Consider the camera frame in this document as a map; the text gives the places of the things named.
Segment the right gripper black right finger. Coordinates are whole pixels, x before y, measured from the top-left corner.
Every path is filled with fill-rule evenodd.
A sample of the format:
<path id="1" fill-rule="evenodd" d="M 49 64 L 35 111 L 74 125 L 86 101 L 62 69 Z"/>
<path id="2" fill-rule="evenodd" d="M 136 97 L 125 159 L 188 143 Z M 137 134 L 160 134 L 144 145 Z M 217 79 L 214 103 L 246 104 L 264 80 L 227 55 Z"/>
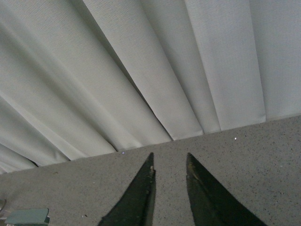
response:
<path id="1" fill-rule="evenodd" d="M 187 191 L 197 226 L 264 226 L 191 153 L 187 154 Z"/>

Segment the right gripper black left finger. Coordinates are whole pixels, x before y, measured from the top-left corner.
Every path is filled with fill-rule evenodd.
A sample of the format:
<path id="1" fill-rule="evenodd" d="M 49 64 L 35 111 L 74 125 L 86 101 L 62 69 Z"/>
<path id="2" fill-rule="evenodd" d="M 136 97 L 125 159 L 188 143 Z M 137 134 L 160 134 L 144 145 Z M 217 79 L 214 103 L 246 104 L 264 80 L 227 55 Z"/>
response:
<path id="1" fill-rule="evenodd" d="M 116 205 L 100 226 L 151 226 L 156 196 L 154 153 L 150 153 Z"/>

